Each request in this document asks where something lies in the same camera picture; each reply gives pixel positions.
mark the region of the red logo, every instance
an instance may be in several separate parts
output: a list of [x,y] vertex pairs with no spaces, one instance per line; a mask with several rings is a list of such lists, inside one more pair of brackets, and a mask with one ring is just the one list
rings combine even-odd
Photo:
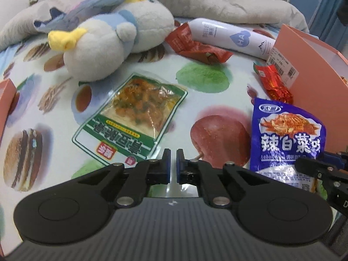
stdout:
[[135,159],[134,156],[128,156],[127,159],[126,159],[126,161],[125,161],[125,163],[126,163],[127,165],[132,166],[132,165],[134,165],[134,164],[136,163],[136,159]]
[[116,153],[116,149],[107,145],[104,142],[101,142],[97,148],[97,153],[102,155],[104,158],[111,160],[112,157],[115,155]]

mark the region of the black circular joint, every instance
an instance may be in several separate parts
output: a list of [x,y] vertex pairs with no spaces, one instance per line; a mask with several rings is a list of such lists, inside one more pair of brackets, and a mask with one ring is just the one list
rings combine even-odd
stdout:
[[46,200],[39,207],[39,214],[51,221],[72,218],[79,212],[79,204],[70,198],[53,198]]
[[13,219],[20,235],[42,244],[68,244],[98,232],[108,220],[107,202],[80,187],[42,190],[24,198]]
[[272,200],[267,205],[271,216],[281,221],[298,221],[308,213],[307,205],[287,197],[280,197]]
[[247,192],[237,215],[256,238],[279,245],[308,244],[330,228],[332,211],[318,195],[295,187],[264,184]]

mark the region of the penguin plush toy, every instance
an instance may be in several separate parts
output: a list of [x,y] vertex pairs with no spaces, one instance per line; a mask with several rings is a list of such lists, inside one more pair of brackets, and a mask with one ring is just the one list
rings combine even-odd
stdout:
[[71,32],[48,34],[52,50],[64,52],[68,72],[79,81],[112,74],[130,53],[161,44],[174,28],[171,12],[153,0],[125,0],[109,14],[96,15]]

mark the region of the red candy wrapper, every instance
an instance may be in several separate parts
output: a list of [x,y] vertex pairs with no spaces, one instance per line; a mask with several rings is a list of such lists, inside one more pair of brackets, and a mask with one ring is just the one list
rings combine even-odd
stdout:
[[254,71],[260,76],[262,85],[272,100],[293,103],[292,94],[281,81],[275,65],[263,67],[254,64]]
[[233,55],[224,49],[193,41],[187,22],[172,31],[166,42],[175,53],[209,65],[224,63]]

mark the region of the blue curtain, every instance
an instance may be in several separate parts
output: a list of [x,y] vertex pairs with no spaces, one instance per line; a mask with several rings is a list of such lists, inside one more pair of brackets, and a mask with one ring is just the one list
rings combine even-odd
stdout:
[[343,3],[344,0],[322,0],[309,29],[311,34],[339,51],[348,39],[348,26],[344,26],[337,17],[337,10]]

